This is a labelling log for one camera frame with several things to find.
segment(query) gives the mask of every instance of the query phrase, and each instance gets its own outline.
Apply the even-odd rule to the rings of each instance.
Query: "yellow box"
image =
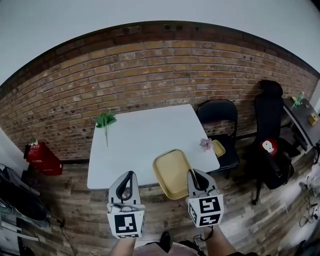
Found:
[[[212,144],[213,144],[213,151],[217,158],[221,157],[224,153],[226,153],[226,149],[224,146],[222,146],[220,141],[214,139],[212,141]]]
[[[312,113],[309,117],[309,123],[314,126],[318,122],[318,117],[316,113]]]

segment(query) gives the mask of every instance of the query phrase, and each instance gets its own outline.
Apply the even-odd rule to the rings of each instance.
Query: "cable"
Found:
[[[65,226],[65,221],[64,221],[64,220],[61,221],[61,220],[57,219],[57,218],[56,218],[55,216],[53,216],[52,213],[49,212],[49,211],[48,211],[48,213],[49,213],[50,216],[51,216],[52,218],[54,218],[54,219],[56,220],[56,222],[58,223],[58,225],[59,225],[59,227],[60,227],[60,229],[61,229],[62,235],[65,237],[65,239],[68,241],[68,243],[69,243],[69,245],[70,245],[70,247],[71,247],[71,250],[72,250],[72,252],[73,252],[73,256],[76,256],[76,255],[77,255],[77,252],[75,251],[74,246],[72,245],[72,243],[70,242],[70,240],[68,239],[68,237],[65,235],[64,230],[63,230],[63,227]]]
[[[317,203],[313,203],[311,204],[311,200],[310,200],[310,197],[309,196],[306,196],[304,198],[304,201],[306,201],[306,210],[308,211],[308,217],[306,216],[303,216],[300,220],[299,220],[299,226],[300,228],[304,227],[307,223],[314,223],[315,221],[313,220],[313,218],[316,220],[316,221],[320,221],[320,219],[318,219],[319,217],[316,215],[316,214],[310,214],[310,209],[312,209],[313,207],[317,206],[318,204]]]
[[[197,235],[195,235],[195,236],[193,237],[194,243],[196,243],[196,241],[195,241],[196,239],[199,239],[199,240],[201,240],[201,241],[207,241],[208,239],[210,239],[210,238],[212,237],[212,234],[214,233],[214,226],[210,226],[210,228],[211,228],[211,231],[210,231],[210,233],[209,233],[209,235],[208,235],[207,238],[203,239],[202,236],[201,236],[201,234],[197,234]]]
[[[73,252],[73,256],[76,256],[77,253],[75,252],[75,249],[74,249],[72,243],[70,242],[70,240],[68,239],[68,237],[65,235],[64,230],[62,229],[62,227],[60,227],[60,228],[61,228],[61,233],[62,233],[62,235],[65,237],[65,239],[68,241],[68,243],[69,243],[70,246],[71,246],[71,249],[72,249],[72,252]]]

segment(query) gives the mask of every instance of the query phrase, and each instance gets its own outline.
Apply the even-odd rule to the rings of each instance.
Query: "shoe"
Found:
[[[164,231],[160,238],[160,247],[168,253],[172,247],[172,237],[168,231]]]

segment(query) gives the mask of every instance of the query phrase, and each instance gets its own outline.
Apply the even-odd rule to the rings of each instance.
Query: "green leaf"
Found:
[[[100,127],[103,127],[104,125],[103,125],[103,123],[104,123],[104,116],[102,115],[102,114],[100,114],[99,116],[98,116],[98,118],[96,119],[96,124],[98,125],[98,126],[100,126]]]
[[[96,119],[96,126],[97,128],[104,128],[105,129],[105,139],[106,139],[106,146],[108,147],[108,125],[115,123],[117,119],[115,118],[115,114],[113,113],[101,113]]]

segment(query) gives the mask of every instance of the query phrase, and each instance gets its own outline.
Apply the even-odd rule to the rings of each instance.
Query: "yellow tray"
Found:
[[[214,139],[212,141],[212,144],[213,144],[213,151],[217,158],[221,157],[224,153],[226,153],[225,147],[222,146],[222,144],[218,140]]]
[[[183,151],[172,149],[153,161],[155,176],[166,196],[172,200],[187,196],[188,170],[194,171]]]

